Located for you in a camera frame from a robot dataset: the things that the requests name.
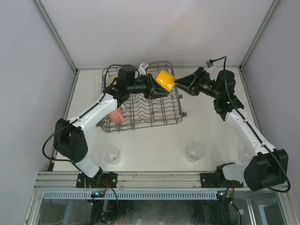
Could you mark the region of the pink ceramic cup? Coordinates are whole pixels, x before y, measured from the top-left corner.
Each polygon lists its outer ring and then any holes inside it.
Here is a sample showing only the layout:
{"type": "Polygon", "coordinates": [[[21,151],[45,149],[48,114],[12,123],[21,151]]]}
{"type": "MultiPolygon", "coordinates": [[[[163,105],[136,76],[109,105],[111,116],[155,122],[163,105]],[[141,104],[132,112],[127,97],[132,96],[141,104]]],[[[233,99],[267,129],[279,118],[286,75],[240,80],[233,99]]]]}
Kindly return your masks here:
{"type": "Polygon", "coordinates": [[[123,116],[121,108],[117,108],[116,110],[110,112],[108,114],[108,119],[113,123],[125,122],[125,118],[123,116]]]}

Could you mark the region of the clear glass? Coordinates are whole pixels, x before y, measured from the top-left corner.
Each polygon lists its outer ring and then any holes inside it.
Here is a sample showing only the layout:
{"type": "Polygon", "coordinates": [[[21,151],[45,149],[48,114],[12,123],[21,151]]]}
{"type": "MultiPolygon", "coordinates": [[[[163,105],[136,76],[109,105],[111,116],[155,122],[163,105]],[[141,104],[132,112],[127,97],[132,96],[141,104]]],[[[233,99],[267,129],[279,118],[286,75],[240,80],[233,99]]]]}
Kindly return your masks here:
{"type": "Polygon", "coordinates": [[[120,162],[120,150],[114,145],[110,145],[102,151],[102,158],[105,162],[117,165],[120,162]]]}
{"type": "Polygon", "coordinates": [[[242,145],[240,145],[238,148],[238,156],[239,156],[239,161],[243,165],[248,165],[252,159],[251,153],[248,151],[246,147],[242,145]]]}
{"type": "Polygon", "coordinates": [[[199,143],[193,142],[186,147],[186,157],[189,162],[194,163],[200,160],[203,157],[203,153],[203,147],[199,143]]]}

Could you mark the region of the grey wire dish rack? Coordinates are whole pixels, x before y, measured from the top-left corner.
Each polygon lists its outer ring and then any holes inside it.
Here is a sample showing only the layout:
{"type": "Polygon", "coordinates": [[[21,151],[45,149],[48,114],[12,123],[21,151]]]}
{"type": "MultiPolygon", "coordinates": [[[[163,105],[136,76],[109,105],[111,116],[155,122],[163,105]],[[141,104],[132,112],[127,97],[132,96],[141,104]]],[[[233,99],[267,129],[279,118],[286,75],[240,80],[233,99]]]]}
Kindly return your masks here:
{"type": "Polygon", "coordinates": [[[167,97],[147,100],[143,94],[130,95],[121,106],[125,122],[113,123],[104,117],[97,127],[106,133],[178,124],[187,116],[182,110],[178,89],[173,87],[167,97]]]}

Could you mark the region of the yellow mug black handle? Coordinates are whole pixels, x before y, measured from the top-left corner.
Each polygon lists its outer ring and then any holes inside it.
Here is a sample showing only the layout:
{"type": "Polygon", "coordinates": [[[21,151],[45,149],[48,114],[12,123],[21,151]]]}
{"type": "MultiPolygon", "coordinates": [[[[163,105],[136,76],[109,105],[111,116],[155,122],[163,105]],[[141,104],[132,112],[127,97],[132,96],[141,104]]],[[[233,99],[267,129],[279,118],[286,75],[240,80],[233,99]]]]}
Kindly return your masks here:
{"type": "Polygon", "coordinates": [[[162,88],[170,92],[175,86],[176,77],[166,71],[161,71],[155,80],[162,88]]]}

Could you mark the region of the beige ceramic mug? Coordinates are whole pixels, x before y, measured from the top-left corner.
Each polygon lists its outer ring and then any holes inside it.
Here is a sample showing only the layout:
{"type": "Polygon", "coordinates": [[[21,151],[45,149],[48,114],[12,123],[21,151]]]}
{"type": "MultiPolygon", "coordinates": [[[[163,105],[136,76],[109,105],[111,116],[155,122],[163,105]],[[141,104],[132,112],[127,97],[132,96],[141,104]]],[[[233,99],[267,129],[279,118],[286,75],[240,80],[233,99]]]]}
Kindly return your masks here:
{"type": "Polygon", "coordinates": [[[111,76],[107,81],[107,85],[110,86],[116,78],[118,78],[118,75],[111,76]]]}

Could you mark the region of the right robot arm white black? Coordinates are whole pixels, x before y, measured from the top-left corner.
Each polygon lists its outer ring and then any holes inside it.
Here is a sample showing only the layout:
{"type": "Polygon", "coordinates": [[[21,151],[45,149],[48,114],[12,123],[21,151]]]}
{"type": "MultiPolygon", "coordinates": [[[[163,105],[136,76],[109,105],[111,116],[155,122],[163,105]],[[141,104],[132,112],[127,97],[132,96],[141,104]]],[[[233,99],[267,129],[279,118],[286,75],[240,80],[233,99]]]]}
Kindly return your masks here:
{"type": "Polygon", "coordinates": [[[235,75],[232,71],[219,71],[216,80],[202,67],[194,73],[175,80],[175,85],[191,96],[203,93],[214,99],[214,109],[221,119],[237,134],[252,157],[247,166],[236,163],[221,165],[225,180],[244,182],[252,191],[291,183],[287,176],[288,154],[272,145],[249,120],[244,105],[235,95],[235,75]]]}

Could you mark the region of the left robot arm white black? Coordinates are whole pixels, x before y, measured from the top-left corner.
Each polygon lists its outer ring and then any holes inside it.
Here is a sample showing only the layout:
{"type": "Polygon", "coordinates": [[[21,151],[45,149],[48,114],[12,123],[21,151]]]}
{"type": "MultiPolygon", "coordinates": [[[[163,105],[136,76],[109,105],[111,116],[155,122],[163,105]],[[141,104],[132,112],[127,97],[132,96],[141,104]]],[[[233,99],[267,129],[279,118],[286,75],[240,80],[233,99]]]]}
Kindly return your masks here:
{"type": "Polygon", "coordinates": [[[85,135],[135,94],[142,94],[145,99],[157,99],[168,96],[169,92],[151,74],[142,73],[133,65],[121,65],[117,77],[91,106],[69,120],[59,119],[56,122],[54,149],[87,177],[94,179],[99,176],[102,169],[88,155],[85,135]]]}

